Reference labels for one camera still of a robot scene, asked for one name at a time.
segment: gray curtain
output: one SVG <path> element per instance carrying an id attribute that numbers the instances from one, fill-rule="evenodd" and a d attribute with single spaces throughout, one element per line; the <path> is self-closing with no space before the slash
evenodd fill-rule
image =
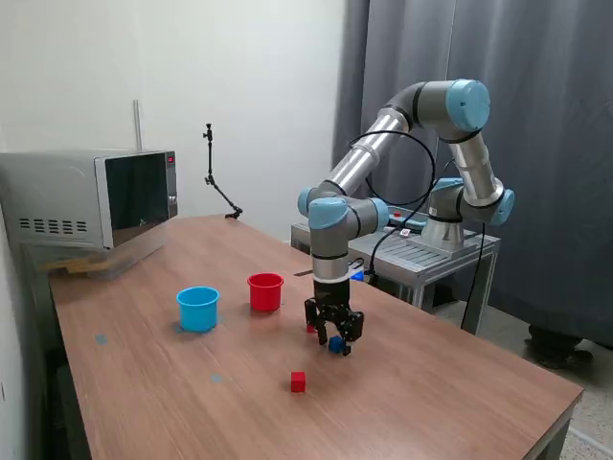
<path id="1" fill-rule="evenodd" d="M 346 151 L 341 138 L 346 144 L 367 128 L 399 89 L 424 80 L 483 81 L 492 100 L 484 129 L 491 162 L 517 193 L 510 221 L 488 229 L 503 239 L 490 303 L 531 324 L 613 345 L 613 2 L 391 0 L 348 8 L 362 12 L 352 37 L 365 37 L 345 53 L 363 59 L 361 87 L 354 72 L 351 91 L 361 126 L 347 124 L 341 100 L 334 157 Z M 439 167 L 450 158 L 432 133 L 420 136 Z M 423 153 L 401 141 L 376 172 L 375 188 L 408 201 L 427 176 Z"/>

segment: blue cube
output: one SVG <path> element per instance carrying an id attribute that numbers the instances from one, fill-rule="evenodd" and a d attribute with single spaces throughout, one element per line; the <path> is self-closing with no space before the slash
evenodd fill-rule
<path id="1" fill-rule="evenodd" d="M 343 353 L 345 350 L 345 340 L 340 335 L 331 337 L 328 342 L 328 349 L 333 353 Z"/>

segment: black cable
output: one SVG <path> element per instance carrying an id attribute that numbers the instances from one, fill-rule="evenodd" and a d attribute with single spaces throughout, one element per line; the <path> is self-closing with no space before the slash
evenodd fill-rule
<path id="1" fill-rule="evenodd" d="M 472 284 L 470 285 L 470 292 L 468 293 L 468 298 L 466 299 L 466 307 L 464 309 L 464 314 L 462 315 L 462 324 L 460 327 L 463 329 L 466 322 L 466 313 L 468 312 L 468 302 L 470 302 L 470 297 L 472 297 L 472 291 L 475 289 L 475 283 L 477 281 L 477 273 L 479 272 L 479 265 L 481 264 L 481 257 L 483 256 L 483 244 L 486 239 L 486 225 L 483 224 L 481 227 L 481 247 L 479 247 L 479 258 L 477 259 L 477 265 L 475 265 L 475 274 L 472 276 Z"/>
<path id="2" fill-rule="evenodd" d="M 404 225 L 406 224 L 406 222 L 408 222 L 414 215 L 415 213 L 418 211 L 418 209 L 423 206 L 423 204 L 425 204 L 426 200 L 428 199 L 430 192 L 432 192 L 432 189 L 434 189 L 434 187 L 436 186 L 436 162 L 434 160 L 434 155 L 432 154 L 432 151 L 430 151 L 430 149 L 428 148 L 428 146 L 426 146 L 420 139 L 418 139 L 415 136 L 412 136 L 409 133 L 406 133 L 404 131 L 392 131 L 390 129 L 380 129 L 377 131 L 370 131 L 370 132 L 365 132 L 364 134 L 357 136 L 355 139 L 353 139 L 349 145 L 350 147 L 353 147 L 353 145 L 355 144 L 355 142 L 359 141 L 360 139 L 364 138 L 364 137 L 368 137 L 374 134 L 396 134 L 398 136 L 404 136 L 404 137 L 409 137 L 411 139 L 413 139 L 415 142 L 417 142 L 418 144 L 421 145 L 421 147 L 425 150 L 425 152 L 428 154 L 428 158 L 430 159 L 430 166 L 431 166 L 431 179 L 430 179 L 430 185 L 428 186 L 428 190 L 421 196 L 421 202 L 418 205 L 418 207 L 415 209 L 415 211 L 413 211 L 411 214 L 409 214 L 409 216 L 402 222 L 401 225 L 399 225 L 398 227 L 394 227 L 392 230 L 390 230 L 388 233 L 386 233 L 385 235 L 383 235 L 381 237 L 381 239 L 379 241 L 376 242 L 375 247 L 373 248 L 373 253 L 371 254 L 371 260 L 369 262 L 369 267 L 368 267 L 368 271 L 365 272 L 365 274 L 371 275 L 371 280 L 369 282 L 369 284 L 373 285 L 376 282 L 376 274 L 375 274 L 375 255 L 376 255 L 376 250 L 379 248 L 379 246 L 381 246 L 381 244 L 387 239 L 389 238 L 394 232 L 396 232 L 399 228 L 404 228 Z"/>
<path id="3" fill-rule="evenodd" d="M 449 167 L 449 165 L 450 165 L 451 163 L 455 163 L 455 161 L 456 161 L 456 160 L 455 160 L 454 158 L 451 158 L 449 161 L 447 161 L 447 162 L 444 164 L 444 167 L 443 167 L 443 170 L 441 171 L 441 174 L 443 174 L 443 173 L 444 173 L 444 172 L 447 170 L 447 168 Z M 423 195 L 420 195 L 420 196 L 418 196 L 417 198 L 415 198 L 415 199 L 413 199 L 413 200 L 411 200 L 411 201 L 409 201 L 409 202 L 406 202 L 406 203 L 393 203 L 392 201 L 388 201 L 387 199 L 385 199 L 383 196 L 381 196 L 380 194 L 378 194 L 378 193 L 375 191 L 375 187 L 373 187 L 373 185 L 371 184 L 371 181 L 369 180 L 369 178 L 368 178 L 368 177 L 366 178 L 366 185 L 368 186 L 368 189 L 371 191 L 371 193 L 372 193 L 374 196 L 376 196 L 377 198 L 379 198 L 379 199 L 381 199 L 381 200 L 385 201 L 385 203 L 386 203 L 388 206 L 408 206 L 409 204 L 417 203 L 417 202 L 418 202 L 420 199 L 422 199 L 422 198 L 423 198 Z"/>

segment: microwave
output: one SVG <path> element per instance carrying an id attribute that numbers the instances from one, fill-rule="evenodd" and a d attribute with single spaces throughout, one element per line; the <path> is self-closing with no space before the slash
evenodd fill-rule
<path id="1" fill-rule="evenodd" d="M 177 215 L 173 151 L 63 149 L 0 153 L 11 238 L 110 250 Z"/>

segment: red cup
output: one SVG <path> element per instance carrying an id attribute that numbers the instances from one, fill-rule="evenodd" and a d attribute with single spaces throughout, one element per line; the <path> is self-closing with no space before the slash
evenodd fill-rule
<path id="1" fill-rule="evenodd" d="M 276 273 L 258 273 L 247 280 L 251 308 L 255 311 L 272 312 L 281 306 L 281 286 L 284 278 Z"/>

